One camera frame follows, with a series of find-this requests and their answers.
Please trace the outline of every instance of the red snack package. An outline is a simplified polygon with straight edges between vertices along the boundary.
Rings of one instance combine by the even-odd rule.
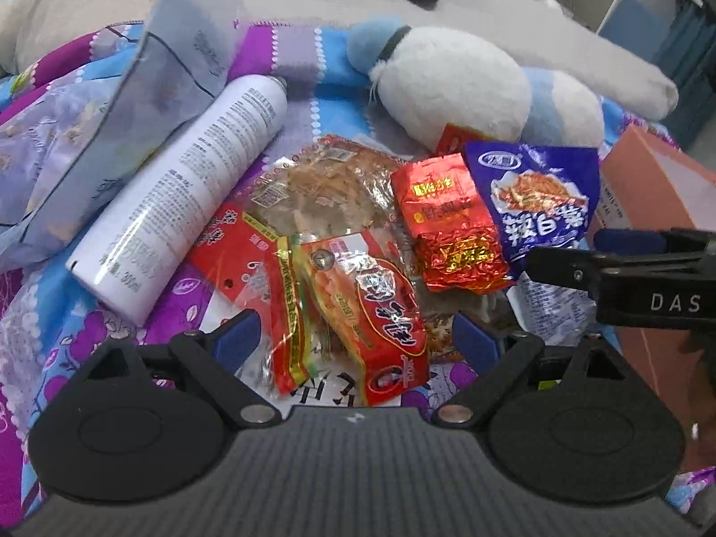
[[[430,290],[484,294],[510,284],[499,231],[462,155],[407,164],[391,181]]]
[[[279,236],[274,256],[264,265],[271,292],[271,369],[279,393],[288,394],[318,375],[330,333],[307,285],[296,276],[294,251],[299,248]]]
[[[486,294],[511,284],[494,226],[421,234],[414,251],[433,292],[458,287]]]
[[[364,230],[298,247],[316,302],[362,368],[365,405],[429,379],[425,328],[391,233]]]
[[[448,123],[445,125],[443,135],[438,141],[438,146],[435,148],[435,155],[461,153],[465,143],[468,141],[490,141],[490,138],[473,128],[458,127]]]
[[[259,313],[261,331],[271,341],[267,365],[282,394],[317,375],[328,341],[328,326],[295,280],[290,256],[285,237],[226,202],[187,257],[230,301]],[[259,272],[258,278],[268,282],[261,289],[265,293],[246,295]]]
[[[493,226],[459,153],[404,165],[391,176],[391,183],[413,238],[426,232]]]
[[[230,301],[235,301],[253,271],[276,252],[277,234],[268,226],[224,202],[187,255]]]

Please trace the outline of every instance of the plush toy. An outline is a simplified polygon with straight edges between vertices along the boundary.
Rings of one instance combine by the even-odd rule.
[[[350,30],[348,60],[413,139],[433,150],[447,123],[499,141],[598,147],[597,96],[561,71],[520,67],[478,36],[378,17]]]

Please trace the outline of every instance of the blue snack bag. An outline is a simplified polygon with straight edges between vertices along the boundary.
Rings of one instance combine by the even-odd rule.
[[[474,141],[465,145],[465,163],[513,279],[533,246],[567,247],[586,233],[599,201],[596,148]]]

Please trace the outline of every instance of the cardboard box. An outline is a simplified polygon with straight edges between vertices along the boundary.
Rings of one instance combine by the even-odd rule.
[[[601,164],[601,197],[588,239],[599,227],[716,230],[716,173],[629,127]],[[626,359],[682,423],[687,439],[683,470],[716,464],[716,446],[705,450],[690,439],[688,391],[700,352],[679,349],[687,333],[618,328],[617,336]]]

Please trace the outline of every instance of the white spray can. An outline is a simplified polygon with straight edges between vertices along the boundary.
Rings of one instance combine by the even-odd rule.
[[[249,75],[158,152],[87,231],[67,268],[137,326],[286,116],[282,79]]]

